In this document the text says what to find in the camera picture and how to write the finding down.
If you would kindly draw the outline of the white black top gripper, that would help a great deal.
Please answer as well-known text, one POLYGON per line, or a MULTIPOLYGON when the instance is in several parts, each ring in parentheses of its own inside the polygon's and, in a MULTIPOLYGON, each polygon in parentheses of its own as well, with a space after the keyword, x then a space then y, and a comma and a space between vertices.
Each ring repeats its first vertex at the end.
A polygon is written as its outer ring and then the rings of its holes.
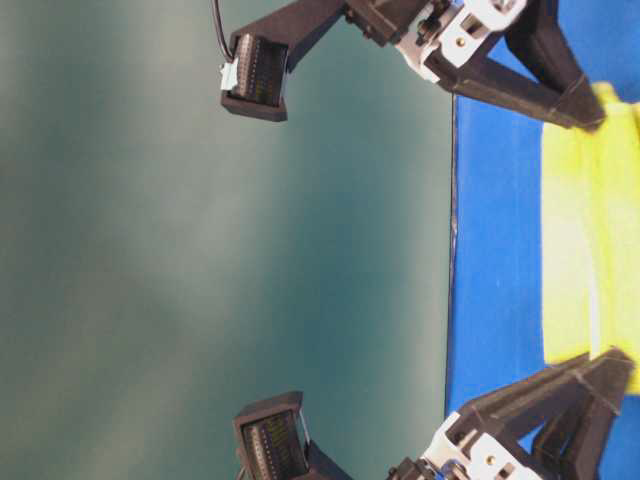
POLYGON ((555 0, 348 1, 345 19, 379 46, 393 45, 417 75, 448 92, 595 131, 606 114, 560 28, 558 9, 555 0), (538 81, 476 53, 490 35, 504 32, 509 50, 538 81))

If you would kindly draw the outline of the white black bottom gripper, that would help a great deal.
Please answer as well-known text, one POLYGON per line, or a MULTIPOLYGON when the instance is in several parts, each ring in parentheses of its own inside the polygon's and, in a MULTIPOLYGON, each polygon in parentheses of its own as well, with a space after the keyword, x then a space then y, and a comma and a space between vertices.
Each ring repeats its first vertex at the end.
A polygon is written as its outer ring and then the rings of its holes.
POLYGON ((446 418, 419 458, 405 458, 387 478, 529 479, 531 468, 541 479, 597 479, 633 369, 631 358, 612 348, 476 397, 446 418), (521 438, 543 423, 530 468, 491 436, 521 438), (455 441, 448 436, 453 426, 455 441))

